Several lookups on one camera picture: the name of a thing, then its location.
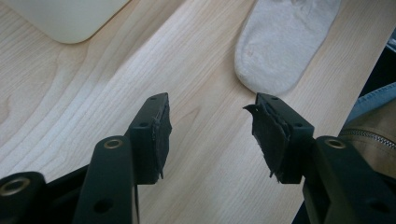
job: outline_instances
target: wooden table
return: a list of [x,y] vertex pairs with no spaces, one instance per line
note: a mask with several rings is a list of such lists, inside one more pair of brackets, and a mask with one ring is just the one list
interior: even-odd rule
[[[290,223],[301,186],[269,171],[242,109],[255,94],[233,70],[253,0],[129,3],[94,37],[56,43],[0,4],[0,176],[51,181],[123,134],[150,95],[167,91],[173,132],[164,180],[139,187],[143,223]],[[393,0],[344,0],[297,86],[282,95],[337,135],[396,25]]]

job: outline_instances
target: white object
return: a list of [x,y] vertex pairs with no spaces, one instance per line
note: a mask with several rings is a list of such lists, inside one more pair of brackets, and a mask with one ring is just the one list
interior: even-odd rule
[[78,43],[91,37],[129,0],[0,0],[52,39]]
[[340,0],[258,0],[235,50],[235,72],[255,92],[279,95],[300,79]]

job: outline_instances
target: light wood grain surface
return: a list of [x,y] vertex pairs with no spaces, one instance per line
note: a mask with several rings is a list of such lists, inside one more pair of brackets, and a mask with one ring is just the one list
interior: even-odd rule
[[[143,223],[290,223],[301,186],[269,178],[242,107],[255,94],[233,71],[253,0],[129,3],[94,37],[56,43],[0,4],[0,176],[51,181],[123,134],[150,95],[167,91],[173,132],[164,180],[139,187]],[[297,86],[282,95],[337,135],[396,25],[392,0],[344,0]]]

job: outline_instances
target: blue jeans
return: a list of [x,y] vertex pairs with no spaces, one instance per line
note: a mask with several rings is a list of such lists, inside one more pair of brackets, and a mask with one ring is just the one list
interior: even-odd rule
[[370,110],[379,108],[381,105],[384,105],[395,98],[396,82],[359,97],[350,111],[349,117],[346,119],[346,124],[358,116],[369,112]]

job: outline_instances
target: white sock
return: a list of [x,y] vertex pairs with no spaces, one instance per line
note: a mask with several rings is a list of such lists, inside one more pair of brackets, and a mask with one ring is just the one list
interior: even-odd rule
[[235,72],[255,92],[292,88],[326,37],[341,0],[257,0],[235,51]]

